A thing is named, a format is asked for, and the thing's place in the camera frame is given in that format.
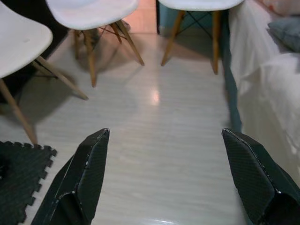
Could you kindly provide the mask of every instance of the white bedsheet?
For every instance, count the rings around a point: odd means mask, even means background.
[[[229,13],[231,70],[237,87],[241,77],[288,50],[268,32],[268,23],[279,18],[256,0],[245,0]]]
[[[300,186],[300,54],[285,53],[240,80],[243,132],[261,142]]]

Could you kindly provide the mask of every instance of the bed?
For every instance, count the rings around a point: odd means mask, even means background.
[[[229,11],[225,83],[233,128],[264,145],[300,186],[300,54],[269,33],[278,18],[256,0]]]

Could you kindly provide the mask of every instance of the pillow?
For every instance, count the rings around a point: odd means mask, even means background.
[[[259,0],[271,11],[280,15],[300,14],[300,0]]]
[[[291,16],[268,24],[270,31],[286,46],[300,53],[300,17]]]

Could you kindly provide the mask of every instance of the white chair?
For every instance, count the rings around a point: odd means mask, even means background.
[[[220,16],[221,10],[232,8],[240,4],[243,0],[159,0],[160,3],[167,6],[168,8],[179,10],[175,24],[173,26],[172,34],[169,39],[167,48],[161,65],[164,66],[168,54],[171,50],[173,41],[179,32],[180,24],[182,18],[186,11],[202,11],[209,12],[212,11],[213,16],[213,70],[215,74],[218,73],[218,58],[219,58],[219,36],[220,36]]]
[[[4,77],[32,63],[41,72],[57,76],[83,99],[88,99],[40,56],[51,42],[52,33],[46,26],[15,13],[0,1],[0,92],[13,108],[33,144],[37,144],[36,136],[4,83]]]
[[[96,86],[96,75],[93,48],[90,33],[88,32],[90,29],[110,25],[121,43],[117,29],[118,26],[129,42],[140,64],[144,65],[138,50],[121,22],[121,19],[135,11],[138,6],[138,0],[46,0],[46,2],[54,18],[60,24],[75,30],[76,57],[78,57],[77,36],[79,35],[79,31],[83,31],[93,87]]]

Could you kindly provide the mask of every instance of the gray pillow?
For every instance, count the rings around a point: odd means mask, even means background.
[[[300,16],[278,19],[268,24],[270,31],[293,51],[300,53]]]

